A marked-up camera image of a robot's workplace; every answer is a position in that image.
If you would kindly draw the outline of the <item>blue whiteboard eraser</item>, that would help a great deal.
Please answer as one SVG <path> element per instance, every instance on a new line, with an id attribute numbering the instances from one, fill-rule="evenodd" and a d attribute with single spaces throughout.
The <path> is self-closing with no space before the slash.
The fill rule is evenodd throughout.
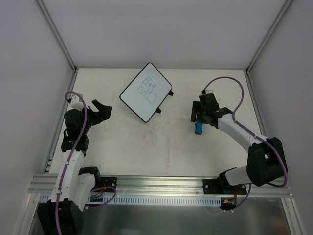
<path id="1" fill-rule="evenodd" d="M 203 124 L 200 122 L 195 122 L 195 134 L 196 135 L 202 135 L 203 130 L 202 130 Z"/>

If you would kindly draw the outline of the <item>small black-framed whiteboard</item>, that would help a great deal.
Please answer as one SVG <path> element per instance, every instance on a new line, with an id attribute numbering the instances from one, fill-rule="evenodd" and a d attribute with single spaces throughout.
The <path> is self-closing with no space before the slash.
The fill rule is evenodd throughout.
<path id="1" fill-rule="evenodd" d="M 150 121 L 168 96 L 172 96 L 173 86 L 164 75 L 149 62 L 120 94 L 120 100 L 144 123 Z"/>

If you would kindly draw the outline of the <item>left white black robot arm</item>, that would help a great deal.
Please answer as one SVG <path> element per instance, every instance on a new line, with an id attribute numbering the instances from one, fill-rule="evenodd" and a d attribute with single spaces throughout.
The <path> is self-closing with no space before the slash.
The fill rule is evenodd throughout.
<path id="1" fill-rule="evenodd" d="M 61 144 L 62 163 L 52 193 L 40 203 L 37 215 L 46 235 L 79 235 L 84 224 L 84 207 L 89 193 L 102 186 L 97 167 L 83 167 L 92 126 L 108 120 L 112 107 L 92 101 L 97 111 L 83 102 L 70 99 L 71 109 L 64 114 L 65 130 Z"/>

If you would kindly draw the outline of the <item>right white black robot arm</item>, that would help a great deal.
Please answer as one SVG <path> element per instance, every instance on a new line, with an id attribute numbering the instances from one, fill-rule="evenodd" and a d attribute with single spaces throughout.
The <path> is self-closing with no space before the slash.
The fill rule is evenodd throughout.
<path id="1" fill-rule="evenodd" d="M 234 113 L 227 107 L 221 108 L 213 93 L 201 94 L 199 101 L 193 101 L 191 122 L 195 123 L 195 133 L 201 134 L 202 125 L 208 124 L 229 135 L 247 153 L 247 164 L 223 171 L 212 182 L 203 181 L 205 194 L 244 195 L 246 184 L 272 185 L 277 178 L 284 177 L 280 185 L 288 181 L 288 167 L 283 145 L 276 138 L 259 135 L 236 120 Z"/>

